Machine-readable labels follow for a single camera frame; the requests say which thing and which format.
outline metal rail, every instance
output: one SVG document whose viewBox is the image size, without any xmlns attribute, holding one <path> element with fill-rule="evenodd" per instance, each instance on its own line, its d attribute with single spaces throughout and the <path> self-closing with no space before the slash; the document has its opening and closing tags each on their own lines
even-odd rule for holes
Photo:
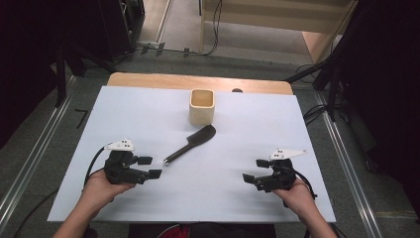
<svg viewBox="0 0 420 238">
<path fill-rule="evenodd" d="M 64 99 L 62 105 L 52 112 L 52 116 L 50 117 L 50 120 L 41 133 L 41 136 L 38 138 L 38 141 L 32 149 L 31 154 L 26 159 L 24 165 L 22 166 L 19 174 L 15 178 L 15 181 L 12 183 L 6 195 L 2 198 L 0 203 L 0 235 L 3 233 L 10 217 L 12 216 L 13 211 L 16 208 L 16 205 L 22 197 L 22 194 L 24 193 L 32 175 L 37 169 L 38 163 L 43 157 L 44 151 L 49 145 L 55 129 L 57 128 L 59 122 L 62 119 L 62 116 L 65 113 L 65 110 L 68 107 L 76 85 L 76 77 L 72 76 L 67 84 L 67 97 Z"/>
<path fill-rule="evenodd" d="M 172 0 L 168 0 L 166 7 L 164 8 L 163 17 L 161 19 L 160 25 L 157 31 L 157 43 L 160 43 L 161 37 L 163 35 L 163 29 L 166 25 L 167 16 L 169 15 L 170 6 L 172 5 Z"/>
<path fill-rule="evenodd" d="M 315 97 L 319 104 L 327 104 L 325 97 L 319 91 L 315 91 Z M 368 202 L 368 198 L 362 188 L 349 154 L 347 153 L 337 125 L 335 122 L 332 122 L 328 113 L 324 112 L 323 116 L 328 132 L 330 133 L 334 147 L 337 151 L 343 172 L 346 176 L 347 182 L 349 183 L 356 206 L 358 207 L 359 214 L 362 218 L 365 229 L 367 230 L 367 235 L 371 238 L 381 238 L 383 235 L 380 232 L 376 218 Z"/>
</svg>

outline black equipment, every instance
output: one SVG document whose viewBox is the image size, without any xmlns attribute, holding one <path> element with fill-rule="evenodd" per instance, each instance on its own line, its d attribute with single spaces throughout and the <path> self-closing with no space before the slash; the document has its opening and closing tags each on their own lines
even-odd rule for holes
<svg viewBox="0 0 420 238">
<path fill-rule="evenodd" d="M 313 83 L 316 90 L 342 83 L 344 109 L 368 168 L 400 182 L 417 216 L 420 34 L 412 26 L 420 23 L 419 9 L 417 1 L 359 1 L 335 57 Z"/>
<path fill-rule="evenodd" d="M 136 157 L 130 151 L 111 151 L 108 160 L 105 161 L 105 175 L 109 182 L 118 184 L 138 183 L 143 184 L 148 179 L 159 179 L 161 170 L 149 170 L 148 172 L 130 169 L 130 165 L 150 165 L 152 157 Z"/>
<path fill-rule="evenodd" d="M 312 198 L 315 199 L 315 197 L 317 197 L 309 180 L 293 168 L 290 159 L 270 161 L 257 160 L 257 166 L 261 168 L 272 168 L 273 170 L 272 175 L 266 177 L 256 178 L 254 176 L 243 174 L 244 182 L 255 185 L 257 190 L 264 190 L 265 192 L 271 192 L 274 189 L 290 190 L 296 181 L 296 176 L 299 176 L 306 185 L 308 185 Z"/>
<path fill-rule="evenodd" d="M 60 20 L 56 35 L 59 107 L 65 98 L 66 61 L 74 75 L 84 76 L 81 58 L 94 61 L 109 73 L 117 71 L 107 61 L 132 53 L 145 21 L 143 0 L 69 1 L 53 9 Z"/>
</svg>

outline black cable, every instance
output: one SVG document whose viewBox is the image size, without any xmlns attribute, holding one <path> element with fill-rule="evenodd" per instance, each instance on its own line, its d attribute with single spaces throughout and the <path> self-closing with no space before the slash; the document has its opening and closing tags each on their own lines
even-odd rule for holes
<svg viewBox="0 0 420 238">
<path fill-rule="evenodd" d="M 306 228 L 305 235 L 303 236 L 303 238 L 310 238 L 310 236 L 311 236 L 311 233 L 309 232 L 309 229 Z"/>
<path fill-rule="evenodd" d="M 220 16 L 222 15 L 222 5 L 223 5 L 222 0 L 220 0 L 216 6 L 216 9 L 213 15 L 213 31 L 214 31 L 214 37 L 215 37 L 213 48 L 210 50 L 210 52 L 203 54 L 203 56 L 210 56 L 217 50 L 217 45 L 219 44 L 219 23 L 220 23 Z M 219 9 L 219 16 L 218 16 L 217 27 L 216 27 L 215 21 L 216 21 L 217 9 Z"/>
<path fill-rule="evenodd" d="M 295 82 L 297 80 L 301 80 L 302 82 L 305 82 L 305 83 L 312 83 L 312 82 L 305 81 L 302 78 L 310 74 L 312 77 L 314 77 L 316 79 L 316 76 L 314 76 L 312 73 L 318 71 L 319 69 L 322 69 L 327 64 L 327 62 L 330 61 L 330 58 L 333 56 L 333 51 L 334 51 L 334 48 L 335 48 L 334 47 L 334 41 L 335 40 L 333 40 L 331 42 L 330 54 L 324 60 L 322 60 L 321 62 L 315 63 L 315 64 L 304 64 L 304 65 L 301 65 L 296 70 L 295 75 L 293 75 L 293 76 L 291 76 L 291 77 L 289 77 L 289 78 L 287 78 L 287 79 L 285 79 L 283 81 L 286 81 L 286 82 L 289 82 L 289 83 L 293 83 L 293 82 Z M 308 67 L 305 70 L 297 73 L 298 70 L 301 67 L 303 67 L 303 66 L 310 66 L 310 67 Z"/>
<path fill-rule="evenodd" d="M 326 112 L 327 108 L 322 108 L 320 110 L 317 110 L 311 117 L 310 120 L 305 122 L 305 125 L 308 126 L 309 124 L 311 124 L 313 121 L 315 121 L 320 115 L 322 115 L 322 113 Z"/>
<path fill-rule="evenodd" d="M 99 155 L 100 155 L 103 151 L 104 151 L 104 148 L 102 147 L 102 148 L 101 148 L 101 149 L 100 149 L 100 150 L 96 153 L 95 157 L 93 158 L 92 162 L 90 163 L 89 169 L 87 169 L 87 172 L 86 172 L 86 177 L 84 178 L 84 183 L 83 183 L 83 186 L 85 186 L 85 185 L 86 185 L 86 183 L 87 183 L 87 181 L 89 180 L 89 177 L 90 177 L 90 171 L 92 171 L 92 167 L 93 167 L 93 165 L 95 164 L 96 159 L 98 159 Z"/>
<path fill-rule="evenodd" d="M 309 109 L 304 115 L 303 115 L 303 118 L 306 118 L 311 112 L 312 112 L 312 110 L 315 110 L 315 109 L 318 109 L 318 108 L 322 108 L 322 107 L 325 107 L 325 106 L 327 106 L 327 105 L 325 105 L 325 104 L 322 104 L 322 105 L 316 105 L 316 106 L 313 106 L 311 109 Z"/>
<path fill-rule="evenodd" d="M 308 120 L 308 119 L 310 119 L 310 118 L 313 118 L 313 117 L 318 117 L 319 115 L 321 115 L 323 112 L 325 112 L 327 110 L 327 106 L 322 106 L 322 107 L 320 107 L 320 108 L 318 108 L 318 109 L 316 109 L 316 110 L 314 110 L 313 112 L 311 112 L 311 113 L 308 113 L 305 117 L 304 117 L 304 119 L 305 119 L 305 121 L 306 120 Z"/>
<path fill-rule="evenodd" d="M 297 73 L 302 67 L 304 67 L 304 66 L 314 66 L 314 64 L 303 64 L 303 65 L 301 65 L 301 66 L 299 66 L 295 71 L 294 71 L 294 73 Z M 304 83 L 312 83 L 311 81 L 305 81 L 305 80 L 303 80 L 303 77 L 302 78 L 299 78 L 299 80 L 300 81 L 302 81 L 302 82 L 304 82 Z"/>
<path fill-rule="evenodd" d="M 213 31 L 214 31 L 214 36 L 215 36 L 215 41 L 213 44 L 213 48 L 208 52 L 208 53 L 195 53 L 195 52 L 189 52 L 189 55 L 192 56 L 210 56 L 212 55 L 216 50 L 217 50 L 217 46 L 219 44 L 219 23 L 220 23 L 220 16 L 222 14 L 222 0 L 219 0 L 219 3 L 216 6 L 216 9 L 214 11 L 214 15 L 213 15 Z M 121 58 L 121 57 L 128 57 L 128 56 L 132 56 L 134 54 L 137 53 L 141 53 L 143 51 L 144 48 L 137 48 L 135 51 L 133 51 L 132 53 L 129 54 L 125 54 L 123 56 L 119 56 L 116 57 L 117 58 Z M 156 52 L 170 52 L 170 53 L 182 53 L 182 54 L 186 54 L 185 51 L 178 51 L 178 50 L 166 50 L 166 49 L 152 49 L 149 48 L 148 51 L 156 51 Z"/>
<path fill-rule="evenodd" d="M 344 238 L 348 238 L 348 237 L 346 236 L 346 234 L 344 234 L 344 232 L 343 232 L 343 231 L 341 231 L 341 230 L 339 229 L 339 227 L 338 227 L 336 224 L 334 224 L 334 223 L 330 223 L 330 226 L 333 228 L 333 230 L 334 230 L 334 232 L 336 233 L 337 237 L 339 237 L 339 238 L 340 238 L 340 234 L 342 234 Z"/>
<path fill-rule="evenodd" d="M 347 104 L 346 97 L 344 96 L 344 88 L 343 84 L 339 83 L 338 90 L 337 90 L 337 99 L 340 100 L 340 109 L 339 109 L 339 116 L 343 119 L 346 123 L 349 123 L 349 118 L 345 111 L 345 105 Z"/>
<path fill-rule="evenodd" d="M 48 199 L 50 199 L 51 197 L 53 197 L 57 192 L 58 192 L 59 188 L 55 189 L 52 193 L 50 193 L 49 195 L 47 195 L 40 203 L 37 204 L 37 206 L 35 206 L 30 212 L 29 214 L 25 217 L 25 219 L 22 221 L 21 225 L 19 226 L 18 230 L 16 231 L 15 235 L 13 236 L 14 238 L 19 238 L 21 236 L 22 230 L 26 224 L 26 222 L 29 220 L 29 218 L 35 213 L 35 211 L 41 206 L 43 205 Z"/>
<path fill-rule="evenodd" d="M 288 167 L 280 167 L 281 170 L 286 170 L 286 171 L 290 171 L 290 172 L 294 172 L 295 174 L 297 174 L 300 179 L 303 180 L 303 182 L 306 183 L 306 185 L 309 188 L 309 191 L 311 192 L 312 198 L 315 200 L 315 198 L 318 196 L 317 194 L 315 194 L 314 189 L 312 188 L 311 182 L 309 182 L 308 178 L 306 178 L 303 174 L 301 174 L 300 172 L 296 171 L 295 169 L 291 169 Z"/>
<path fill-rule="evenodd" d="M 123 62 L 124 60 L 126 60 L 127 57 L 128 57 L 128 55 L 123 55 L 123 56 L 115 57 L 114 59 L 119 59 L 119 58 L 122 58 L 122 59 L 120 59 L 120 60 L 112 63 L 111 66 L 116 66 L 116 65 L 120 64 L 121 62 Z M 92 62 L 92 60 L 84 60 L 83 61 L 83 64 L 86 66 L 86 68 L 98 68 L 98 67 L 101 67 L 101 66 L 99 66 L 97 64 L 96 65 L 89 64 L 88 62 Z"/>
</svg>

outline human hand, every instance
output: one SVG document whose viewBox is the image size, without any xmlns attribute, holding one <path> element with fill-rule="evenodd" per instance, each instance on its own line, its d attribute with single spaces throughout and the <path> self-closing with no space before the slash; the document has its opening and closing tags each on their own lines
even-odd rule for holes
<svg viewBox="0 0 420 238">
<path fill-rule="evenodd" d="M 308 186 L 300 178 L 296 179 L 290 190 L 275 189 L 272 192 L 283 199 L 299 218 L 319 213 Z"/>
<path fill-rule="evenodd" d="M 98 171 L 92 174 L 87 181 L 76 208 L 85 211 L 87 215 L 93 218 L 116 195 L 135 186 L 131 183 L 111 184 L 106 179 L 105 172 L 103 170 Z"/>
</svg>

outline wooden table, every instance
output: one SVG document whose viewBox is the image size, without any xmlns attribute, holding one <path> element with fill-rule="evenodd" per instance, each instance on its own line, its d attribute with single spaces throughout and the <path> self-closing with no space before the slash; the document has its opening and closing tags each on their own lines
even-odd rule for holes
<svg viewBox="0 0 420 238">
<path fill-rule="evenodd" d="M 217 136 L 166 166 L 163 159 L 185 146 L 185 138 L 198 129 L 188 122 L 188 90 L 197 87 L 216 91 L 212 125 Z M 230 92 L 234 88 L 246 93 Z M 162 170 L 162 175 L 116 197 L 95 221 L 298 222 L 277 196 L 243 181 L 242 173 L 269 175 L 270 170 L 256 166 L 256 159 L 268 159 L 275 149 L 283 148 L 307 152 L 293 158 L 293 167 L 311 181 L 325 219 L 335 222 L 299 104 L 291 94 L 290 85 L 281 81 L 112 74 L 98 94 L 48 221 L 63 221 L 74 207 L 84 180 L 85 170 L 80 168 L 88 168 L 89 157 L 110 142 L 128 138 L 136 155 L 154 158 L 140 170 Z M 101 154 L 92 170 L 103 167 L 107 158 L 107 153 Z M 206 192 L 199 192 L 203 187 Z"/>
<path fill-rule="evenodd" d="M 216 91 L 232 91 L 239 88 L 244 92 L 293 95 L 290 84 L 284 81 L 160 73 L 116 72 L 111 74 L 107 85 L 168 89 L 206 88 Z"/>
</svg>

